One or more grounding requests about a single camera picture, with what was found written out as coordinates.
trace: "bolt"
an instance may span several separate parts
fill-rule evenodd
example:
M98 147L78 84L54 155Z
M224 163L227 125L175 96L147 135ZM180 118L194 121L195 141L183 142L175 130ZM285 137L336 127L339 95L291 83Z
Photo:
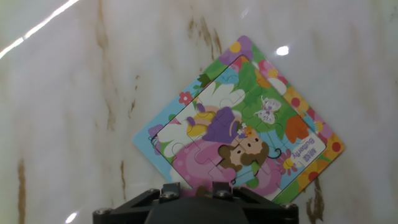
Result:
M174 193L174 192L164 192L164 193L161 195L161 197L164 197L164 198L166 198L166 199L174 198L174 197L176 197L176 196L177 196L177 194Z
M227 196L230 195L230 193L229 193L228 191L226 191L226 190L217 191L216 194L217 194L217 196L219 196L219 197L227 197Z
M153 192L158 191L158 189L149 189L148 191L149 191L150 193L153 193Z
M284 209L290 209L290 208L293 208L293 207L296 207L297 205L296 204L293 204L293 203L283 203L282 205L280 205L282 208L284 208Z
M98 215L105 215L111 211L112 211L112 208L100 208L100 209L96 210L95 213Z

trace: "puzzle board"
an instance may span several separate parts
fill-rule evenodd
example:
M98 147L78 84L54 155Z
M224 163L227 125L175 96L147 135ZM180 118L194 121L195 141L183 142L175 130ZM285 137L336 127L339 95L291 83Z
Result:
M242 36L134 138L170 182L245 186L293 200L344 149Z

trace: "black metal bracket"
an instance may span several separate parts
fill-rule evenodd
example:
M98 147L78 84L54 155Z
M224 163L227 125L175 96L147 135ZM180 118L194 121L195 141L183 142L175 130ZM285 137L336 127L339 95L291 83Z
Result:
M219 223L223 217L242 224L299 223L295 204L277 205L244 187L232 189L229 183L213 182L212 197L180 196L180 183L165 184L161 190L149 189L116 209L96 210L93 224L185 223L187 219L186 223L205 220L211 224Z

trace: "butterfly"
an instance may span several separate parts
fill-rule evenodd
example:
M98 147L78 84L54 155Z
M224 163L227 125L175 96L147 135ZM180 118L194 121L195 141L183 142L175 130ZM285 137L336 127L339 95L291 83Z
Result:
M274 124L275 123L275 115L274 112L280 109L282 104L275 100L275 99L262 99L261 96L261 101L262 101L262 110L255 112L254 115L257 115L262 122L269 123L269 124Z

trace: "marble surface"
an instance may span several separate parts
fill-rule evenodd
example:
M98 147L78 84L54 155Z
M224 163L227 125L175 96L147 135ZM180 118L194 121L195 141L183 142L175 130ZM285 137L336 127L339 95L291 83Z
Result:
M132 137L240 35L346 144L294 200L300 222L396 223L397 8L0 1L0 223L91 223L93 210L160 187L165 179ZM289 54L278 56L284 45Z

